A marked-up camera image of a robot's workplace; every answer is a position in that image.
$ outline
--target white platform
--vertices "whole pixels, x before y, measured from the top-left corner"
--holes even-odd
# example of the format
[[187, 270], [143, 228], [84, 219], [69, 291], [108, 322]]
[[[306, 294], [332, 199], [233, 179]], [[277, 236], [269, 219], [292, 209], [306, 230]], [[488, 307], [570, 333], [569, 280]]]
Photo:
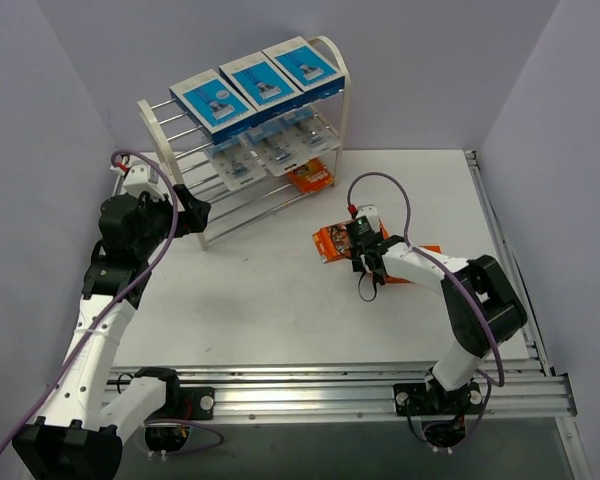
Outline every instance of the white platform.
[[[407, 189], [414, 242], [438, 244], [449, 255], [495, 256], [461, 151], [348, 151], [335, 188], [232, 232], [207, 252], [188, 238], [175, 241], [114, 365], [438, 360], [452, 340], [441, 297], [415, 285], [388, 285], [364, 303], [350, 264], [322, 264], [313, 244], [320, 227], [348, 218], [347, 188], [370, 170], [394, 175]], [[391, 183], [365, 179], [353, 201], [374, 203], [389, 232], [402, 233], [405, 206]], [[505, 360], [528, 358], [521, 334], [501, 352]]]

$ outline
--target metal frame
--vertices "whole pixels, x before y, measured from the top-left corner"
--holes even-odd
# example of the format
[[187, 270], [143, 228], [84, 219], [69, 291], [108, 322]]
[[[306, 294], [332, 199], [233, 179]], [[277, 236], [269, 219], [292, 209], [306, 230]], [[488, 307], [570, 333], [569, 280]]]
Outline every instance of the metal frame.
[[[485, 419], [555, 418], [574, 478], [589, 480], [591, 473], [574, 421], [576, 408], [568, 378], [551, 371], [517, 263], [484, 190], [475, 152], [466, 152], [466, 157], [497, 256], [529, 316], [524, 334], [530, 358], [504, 362], [507, 385], [494, 389]], [[118, 376], [139, 367], [112, 369], [105, 402], [117, 395]], [[395, 414], [392, 386], [421, 382], [431, 363], [169, 367], [178, 371], [183, 386], [216, 389], [210, 423], [256, 425], [402, 422], [404, 419]], [[493, 362], [487, 362], [484, 369], [496, 373]]]
[[[332, 172], [333, 177], [334, 177], [334, 183], [335, 183], [337, 165], [342, 157], [344, 136], [345, 136], [346, 127], [347, 127], [347, 116], [348, 116], [348, 112], [349, 112], [349, 98], [351, 95], [351, 77], [349, 76], [349, 71], [344, 62], [344, 59], [342, 58], [342, 55], [340, 54], [340, 50], [330, 39], [328, 39], [327, 37], [324, 37], [324, 36], [320, 36], [320, 37], [312, 38], [311, 40], [309, 40], [309, 43], [313, 46], [323, 46], [326, 50], [328, 50], [329, 53], [331, 54], [332, 58], [335, 60], [336, 65], [338, 66], [338, 68], [344, 74], [344, 77], [345, 77], [345, 85], [344, 85], [344, 89], [342, 90], [342, 94], [343, 94], [342, 95], [342, 112], [341, 112], [341, 117], [340, 117], [339, 128], [337, 128], [337, 129], [334, 128], [333, 125], [331, 125], [326, 120], [326, 118], [315, 109], [315, 106], [312, 106], [312, 108], [314, 109], [315, 115], [320, 117], [320, 119], [327, 125], [327, 128], [330, 129], [340, 140], [340, 144], [336, 149], [335, 163], [334, 163], [333, 172]], [[171, 116], [169, 116], [167, 118], [159, 120], [157, 117], [157, 113], [163, 111], [163, 109], [166, 110], [166, 107], [169, 107], [169, 106], [171, 106], [172, 109], [177, 109], [178, 113], [172, 114]], [[196, 163], [194, 165], [191, 165], [191, 166], [188, 166], [185, 168], [180, 168], [178, 162], [184, 158], [187, 158], [187, 157], [195, 154], [195, 153], [202, 152], [206, 148], [212, 146], [213, 143], [211, 141], [209, 141], [208, 138], [203, 136], [201, 145], [198, 145], [187, 151], [175, 153], [174, 148], [172, 146], [172, 142], [179, 140], [181, 138], [187, 137], [189, 135], [195, 134], [196, 132], [200, 132], [201, 127], [192, 122], [192, 120], [189, 118], [187, 113], [182, 111], [180, 109], [180, 107], [177, 105], [175, 99], [167, 100], [162, 103], [158, 103], [156, 105], [149, 105], [149, 103], [146, 100], [141, 100], [138, 102], [138, 107], [140, 108], [140, 117], [142, 118], [142, 121], [144, 122], [145, 126], [147, 127], [147, 130], [149, 131], [153, 146], [155, 148], [156, 154], [158, 156], [158, 160], [160, 161], [161, 165], [163, 165], [165, 167], [165, 170], [171, 174], [171, 176], [173, 177], [173, 180], [176, 183], [183, 183], [183, 184], [187, 185], [188, 182], [185, 181], [184, 175], [189, 172], [193, 172], [200, 167], [207, 165], [209, 162], [205, 160], [205, 161]], [[175, 125], [175, 123], [180, 119], [183, 119], [183, 121], [178, 122], [178, 123], [180, 125], [184, 125], [184, 130], [181, 130], [178, 133], [167, 136], [164, 128], [167, 125]], [[211, 182], [212, 180], [215, 180], [217, 178], [218, 178], [218, 175], [212, 175], [212, 176], [209, 176], [209, 177], [206, 177], [203, 179], [196, 179], [195, 182], [187, 185], [187, 188], [189, 188], [189, 190], [191, 190], [191, 192], [193, 194], [199, 195], [199, 194], [205, 193], [213, 188], [223, 186], [222, 182], [220, 182], [220, 183], [214, 184], [212, 186], [205, 186], [203, 189], [196, 190], [198, 187], [205, 185], [206, 183]], [[262, 181], [256, 182], [253, 185], [259, 185], [259, 184], [261, 184], [261, 182]], [[220, 218], [224, 218], [229, 215], [232, 215], [233, 213], [242, 210], [243, 207], [256, 204], [260, 200], [262, 200], [266, 197], [269, 197], [269, 196], [271, 196], [277, 192], [280, 192], [282, 190], [283, 189], [281, 189], [281, 188], [274, 187], [268, 193], [266, 193], [264, 195], [259, 195], [256, 198], [253, 198], [252, 195], [250, 195], [250, 187], [246, 187], [246, 188], [243, 188], [243, 189], [241, 189], [239, 191], [235, 191], [235, 192], [230, 192], [226, 187], [224, 187], [223, 191], [217, 193], [216, 195], [211, 197], [211, 199], [206, 199], [206, 200], [207, 201], [211, 200], [210, 203], [217, 203], [217, 202], [220, 202], [231, 196], [239, 195], [242, 203], [238, 207], [231, 208], [229, 211], [222, 213], [222, 215], [212, 218], [210, 220], [210, 223], [212, 223], [216, 220], [219, 220]], [[216, 241], [219, 238], [222, 238], [223, 236], [237, 230], [238, 228], [241, 228], [241, 227], [248, 225], [250, 223], [253, 223], [261, 218], [271, 215], [293, 203], [296, 203], [297, 201], [299, 201], [309, 195], [311, 195], [311, 193], [295, 195], [292, 198], [288, 198], [288, 199], [280, 202], [279, 204], [275, 205], [274, 207], [271, 207], [262, 212], [259, 212], [255, 215], [251, 216], [250, 218], [241, 221], [237, 225], [231, 226], [228, 229], [220, 231], [219, 233], [216, 233], [215, 235], [212, 235], [210, 237], [207, 237], [204, 233], [199, 233], [199, 234], [197, 234], [197, 237], [198, 237], [198, 241], [200, 242], [200, 246], [202, 247], [203, 250], [206, 250], [208, 248], [209, 244], [212, 243], [213, 241]]]

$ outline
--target white shelf frame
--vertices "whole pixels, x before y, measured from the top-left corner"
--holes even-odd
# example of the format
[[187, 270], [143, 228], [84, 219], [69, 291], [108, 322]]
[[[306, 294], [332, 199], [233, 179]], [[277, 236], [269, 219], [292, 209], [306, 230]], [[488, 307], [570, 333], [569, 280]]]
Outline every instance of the white shelf frame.
[[[325, 36], [318, 36], [318, 37], [314, 37], [311, 40], [309, 40], [309, 43], [314, 47], [322, 46], [324, 49], [326, 49], [330, 53], [332, 60], [335, 61], [335, 64], [338, 67], [338, 69], [344, 74], [345, 81], [344, 81], [344, 88], [341, 90], [342, 108], [341, 108], [341, 115], [340, 115], [340, 124], [339, 124], [338, 128], [335, 128], [324, 117], [324, 115], [322, 115], [315, 108], [315, 106], [312, 105], [312, 108], [315, 110], [316, 115], [319, 116], [322, 119], [322, 121], [324, 121], [326, 123], [327, 128], [329, 128], [338, 137], [338, 140], [339, 140], [339, 146], [336, 149], [335, 162], [333, 164], [333, 172], [331, 172], [334, 177], [334, 184], [335, 184], [335, 182], [337, 181], [336, 174], [337, 174], [337, 169], [338, 169], [338, 163], [340, 162], [340, 160], [342, 158], [342, 152], [344, 149], [345, 133], [347, 130], [347, 117], [349, 115], [349, 100], [351, 97], [351, 77], [349, 75], [349, 70], [347, 69], [347, 66], [344, 62], [344, 58], [342, 57], [340, 50], [338, 49], [336, 44], [333, 43], [333, 41], [331, 41], [329, 38], [327, 38]], [[183, 137], [186, 137], [188, 135], [194, 134], [196, 132], [200, 132], [201, 127], [199, 125], [196, 125], [195, 123], [193, 123], [193, 121], [189, 121], [186, 123], [186, 128], [184, 130], [180, 131], [179, 133], [167, 136], [167, 134], [164, 131], [165, 125], [175, 122], [176, 120], [179, 120], [181, 118], [185, 118], [185, 117], [188, 118], [187, 112], [181, 110], [179, 113], [177, 113], [171, 117], [167, 117], [162, 120], [159, 120], [157, 113], [160, 112], [160, 110], [163, 109], [164, 107], [167, 107], [168, 105], [177, 106], [177, 103], [176, 103], [175, 99], [170, 99], [170, 100], [164, 101], [162, 103], [150, 105], [149, 102], [147, 102], [146, 100], [140, 100], [138, 102], [138, 107], [140, 108], [140, 118], [142, 118], [142, 121], [144, 122], [145, 126], [147, 127], [147, 130], [149, 131], [149, 135], [151, 137], [151, 141], [155, 148], [156, 155], [158, 157], [158, 160], [160, 161], [160, 165], [162, 166], [163, 170], [171, 176], [172, 181], [174, 183], [186, 185], [187, 182], [184, 178], [184, 175], [189, 172], [192, 172], [200, 167], [207, 165], [209, 163], [209, 161], [204, 160], [202, 162], [196, 163], [194, 165], [190, 165], [185, 168], [180, 167], [179, 161], [186, 157], [189, 157], [195, 153], [202, 152], [203, 150], [205, 150], [208, 147], [211, 147], [213, 145], [213, 142], [211, 142], [209, 139], [206, 139], [206, 137], [205, 137], [205, 141], [203, 141], [200, 145], [197, 145], [196, 147], [191, 148], [189, 150], [176, 153], [176, 151], [174, 151], [174, 148], [172, 147], [172, 142], [179, 140]], [[207, 184], [208, 182], [211, 182], [211, 181], [217, 179], [217, 178], [218, 178], [218, 175], [216, 174], [216, 175], [211, 175], [211, 176], [203, 178], [203, 179], [197, 179], [194, 183], [187, 185], [187, 188], [194, 195], [199, 195], [201, 193], [204, 193], [206, 191], [209, 191], [209, 190], [215, 188], [217, 186], [217, 184], [214, 184], [211, 187], [204, 186], [204, 185]], [[249, 198], [249, 196], [248, 196], [249, 187], [243, 188], [243, 189], [235, 191], [235, 192], [230, 192], [228, 189], [225, 189], [224, 191], [215, 194], [211, 198], [206, 199], [206, 201], [208, 201], [211, 204], [214, 204], [214, 203], [218, 203], [228, 197], [231, 197], [233, 195], [241, 195], [242, 197], [244, 197], [244, 201], [242, 201], [242, 203], [240, 203], [238, 206], [233, 207], [228, 211], [225, 211], [221, 215], [219, 215], [217, 217], [212, 217], [210, 219], [210, 223], [215, 222], [216, 220], [219, 220], [221, 218], [227, 217], [229, 215], [232, 215], [233, 213], [241, 210], [243, 207], [252, 205], [266, 197], [269, 197], [269, 196], [276, 194], [282, 190], [285, 190], [286, 187], [291, 186], [291, 185], [292, 185], [292, 183], [289, 182], [288, 184], [286, 184], [282, 187], [276, 186], [269, 192], [267, 192], [265, 194], [260, 194], [256, 198]], [[311, 195], [312, 193], [314, 193], [314, 192], [309, 192], [309, 193], [304, 193], [304, 194], [300, 193], [300, 194], [298, 194], [292, 198], [289, 198], [271, 208], [268, 208], [267, 210], [257, 213], [256, 215], [254, 215], [246, 220], [241, 221], [237, 225], [234, 225], [224, 231], [221, 231], [220, 233], [217, 233], [213, 237], [208, 237], [204, 233], [198, 233], [197, 237], [198, 237], [200, 246], [202, 247], [203, 250], [207, 250], [209, 247], [209, 244], [211, 242], [218, 240], [219, 238], [227, 235], [228, 233], [231, 233], [231, 232], [237, 230], [238, 228], [249, 225], [249, 224], [251, 224], [261, 218], [264, 218], [268, 215], [271, 215], [272, 213], [275, 213], [293, 203], [296, 203], [297, 201]]]

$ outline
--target red wire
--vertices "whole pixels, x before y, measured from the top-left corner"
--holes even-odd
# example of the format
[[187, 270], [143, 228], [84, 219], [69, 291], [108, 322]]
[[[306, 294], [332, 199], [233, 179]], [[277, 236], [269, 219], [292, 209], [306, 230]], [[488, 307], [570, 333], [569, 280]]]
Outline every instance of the red wire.
[[116, 163], [116, 167], [118, 167], [120, 170], [122, 170], [124, 173], [127, 173], [129, 171], [129, 167], [127, 167], [124, 163], [122, 162], [118, 162]]
[[191, 400], [189, 400], [189, 398], [185, 398], [184, 404], [187, 406], [187, 415], [184, 417], [184, 419], [191, 420], [191, 415], [193, 414], [193, 405], [191, 405]]

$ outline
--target cardboard box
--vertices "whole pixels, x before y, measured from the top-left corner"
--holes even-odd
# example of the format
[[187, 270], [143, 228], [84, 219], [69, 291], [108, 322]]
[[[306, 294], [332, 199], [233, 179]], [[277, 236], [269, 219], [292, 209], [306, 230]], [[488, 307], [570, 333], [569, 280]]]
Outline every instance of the cardboard box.
[[216, 145], [258, 123], [256, 110], [214, 70], [177, 83], [169, 90]]
[[262, 52], [221, 65], [220, 75], [262, 115], [264, 122], [302, 105], [302, 92]]
[[342, 72], [302, 37], [263, 52], [304, 92], [304, 103], [330, 97], [344, 88]]

